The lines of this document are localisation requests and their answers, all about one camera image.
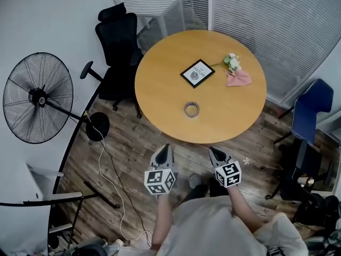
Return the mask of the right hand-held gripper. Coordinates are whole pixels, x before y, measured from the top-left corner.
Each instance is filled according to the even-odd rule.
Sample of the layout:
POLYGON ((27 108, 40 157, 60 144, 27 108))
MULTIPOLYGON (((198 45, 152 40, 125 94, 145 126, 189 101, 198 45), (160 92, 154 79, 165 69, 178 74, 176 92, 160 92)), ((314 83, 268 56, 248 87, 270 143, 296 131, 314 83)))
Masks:
POLYGON ((215 147, 209 147, 209 157, 214 168, 215 179, 221 186, 228 188, 240 183, 241 167, 237 160, 215 147))

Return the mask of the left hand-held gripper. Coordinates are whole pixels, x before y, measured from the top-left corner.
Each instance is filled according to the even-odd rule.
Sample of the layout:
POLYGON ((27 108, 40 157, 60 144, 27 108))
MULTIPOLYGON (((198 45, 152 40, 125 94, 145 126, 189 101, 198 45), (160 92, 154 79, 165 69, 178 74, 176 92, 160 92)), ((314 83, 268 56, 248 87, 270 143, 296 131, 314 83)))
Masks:
POLYGON ((157 149, 144 173, 144 186, 153 196, 169 194, 176 183, 174 155, 169 143, 157 149))

